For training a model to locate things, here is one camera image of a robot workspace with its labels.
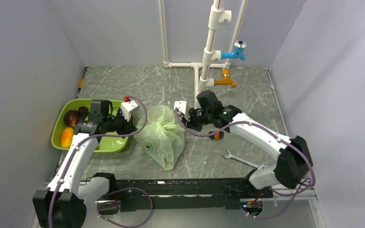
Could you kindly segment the light green plastic bag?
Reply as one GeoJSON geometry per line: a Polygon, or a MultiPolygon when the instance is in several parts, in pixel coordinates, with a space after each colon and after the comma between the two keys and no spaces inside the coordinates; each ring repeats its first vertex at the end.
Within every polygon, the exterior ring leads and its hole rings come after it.
{"type": "Polygon", "coordinates": [[[153,106],[147,114],[145,127],[134,139],[164,170],[172,170],[185,148],[184,129],[166,105],[153,106]]]}

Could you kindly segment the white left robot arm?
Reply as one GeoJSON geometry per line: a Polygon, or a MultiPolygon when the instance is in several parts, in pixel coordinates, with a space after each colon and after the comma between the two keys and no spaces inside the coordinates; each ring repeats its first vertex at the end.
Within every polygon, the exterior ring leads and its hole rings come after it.
{"type": "Polygon", "coordinates": [[[114,174],[96,173],[86,185],[81,185],[88,160],[102,137],[129,137],[137,130],[132,112],[139,107],[134,100],[122,102],[116,113],[109,100],[92,100],[80,117],[72,142],[53,180],[45,190],[37,190],[32,202],[42,228],[80,228],[87,209],[100,197],[112,199],[118,187],[114,174]]]}

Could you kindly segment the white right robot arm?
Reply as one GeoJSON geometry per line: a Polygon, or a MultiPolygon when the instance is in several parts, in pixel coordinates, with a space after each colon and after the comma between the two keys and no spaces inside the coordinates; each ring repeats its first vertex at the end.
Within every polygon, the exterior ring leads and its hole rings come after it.
{"type": "Polygon", "coordinates": [[[255,197],[261,189],[279,184],[295,189],[311,173],[313,161],[304,138],[291,138],[270,130],[241,109],[223,105],[211,90],[201,92],[196,99],[200,105],[197,109],[189,108],[186,101],[174,103],[174,111],[188,133],[204,137],[200,134],[202,127],[212,124],[217,130],[208,133],[208,137],[221,131],[235,134],[263,149],[276,161],[275,165],[257,168],[246,176],[243,192],[248,197],[255,197]]]}

